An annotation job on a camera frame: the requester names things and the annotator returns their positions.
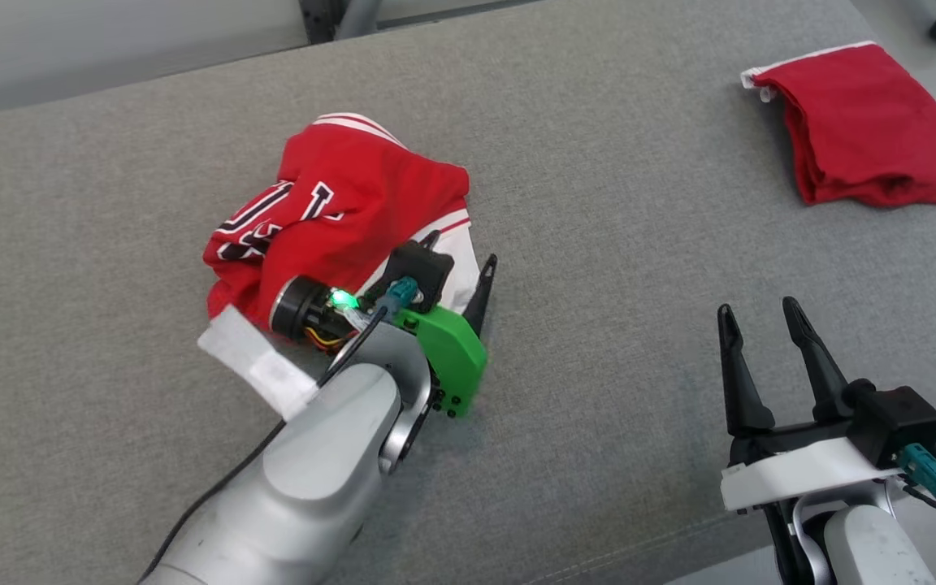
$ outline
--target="red and white striped trim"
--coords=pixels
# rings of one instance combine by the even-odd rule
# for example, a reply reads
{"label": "red and white striped trim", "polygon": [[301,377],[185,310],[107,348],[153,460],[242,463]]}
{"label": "red and white striped trim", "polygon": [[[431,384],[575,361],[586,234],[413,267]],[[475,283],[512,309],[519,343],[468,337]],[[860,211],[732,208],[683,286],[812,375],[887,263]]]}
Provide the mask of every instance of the red and white striped trim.
{"label": "red and white striped trim", "polygon": [[[813,53],[808,53],[806,55],[801,55],[799,57],[794,57],[792,59],[784,60],[784,62],[777,62],[772,64],[765,64],[763,67],[750,67],[743,73],[739,74],[739,77],[743,79],[743,88],[745,89],[756,89],[757,85],[753,82],[754,77],[758,75],[768,73],[768,71],[775,69],[776,67],[783,66],[783,64],[799,62],[801,59],[810,59],[810,57],[817,57],[820,55],[825,55],[828,53],[835,53],[836,51],[843,51],[843,49],[855,49],[858,47],[866,47],[868,45],[876,45],[873,41],[862,41],[861,43],[851,43],[850,45],[840,45],[839,47],[831,47],[829,49],[822,49],[821,51],[814,51]],[[772,101],[778,92],[771,88],[761,88],[760,89],[760,100],[762,102]]]}
{"label": "red and white striped trim", "polygon": [[390,141],[398,147],[406,149],[405,145],[402,144],[396,137],[392,135],[392,132],[386,130],[380,123],[376,123],[373,119],[367,118],[366,115],[353,114],[353,112],[348,111],[339,111],[335,114],[324,114],[319,116],[315,122],[310,123],[310,126],[319,126],[322,124],[331,124],[333,126],[345,126],[345,128],[352,128],[353,130],[360,130],[362,132],[367,132],[368,134],[374,134],[374,136],[379,138],[385,138],[386,141]]}
{"label": "red and white striped trim", "polygon": [[[429,223],[410,238],[413,241],[420,241],[421,238],[428,236],[432,231],[439,230],[439,241],[442,241],[443,238],[450,233],[460,232],[463,229],[468,229],[470,226],[471,219],[468,218],[468,210],[457,210],[450,212],[450,214],[443,215],[442,218],[436,219],[435,222]],[[374,284],[378,278],[382,278],[382,274],[385,274],[385,267],[388,263],[389,259],[385,258],[382,260],[382,263],[376,267],[374,274],[371,274],[370,277],[364,281],[363,285],[360,286],[360,289],[356,291],[357,297],[366,293],[367,289],[371,288],[371,285]]]}

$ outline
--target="gray tablecloth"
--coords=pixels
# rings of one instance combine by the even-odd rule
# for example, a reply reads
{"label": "gray tablecloth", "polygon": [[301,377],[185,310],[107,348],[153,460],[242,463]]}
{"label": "gray tablecloth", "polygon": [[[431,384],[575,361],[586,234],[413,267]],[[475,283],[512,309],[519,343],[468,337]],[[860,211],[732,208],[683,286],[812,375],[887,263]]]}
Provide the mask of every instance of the gray tablecloth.
{"label": "gray tablecloth", "polygon": [[936,405],[936,207],[805,207],[739,71],[869,37],[846,0],[550,0],[0,114],[0,583],[126,583],[274,414],[198,351],[211,230],[313,116],[467,167],[501,264],[473,415],[431,419],[350,583],[660,582],[721,509],[717,305],[780,423],[779,307]]}

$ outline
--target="green light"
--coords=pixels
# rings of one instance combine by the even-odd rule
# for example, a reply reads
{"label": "green light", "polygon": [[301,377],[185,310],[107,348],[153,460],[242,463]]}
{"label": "green light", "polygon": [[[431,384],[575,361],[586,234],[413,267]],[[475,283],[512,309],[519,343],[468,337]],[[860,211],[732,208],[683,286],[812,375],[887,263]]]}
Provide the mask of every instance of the green light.
{"label": "green light", "polygon": [[335,307],[350,308],[351,310],[360,306],[360,302],[356,300],[356,297],[349,295],[341,288],[331,289],[331,304]]}

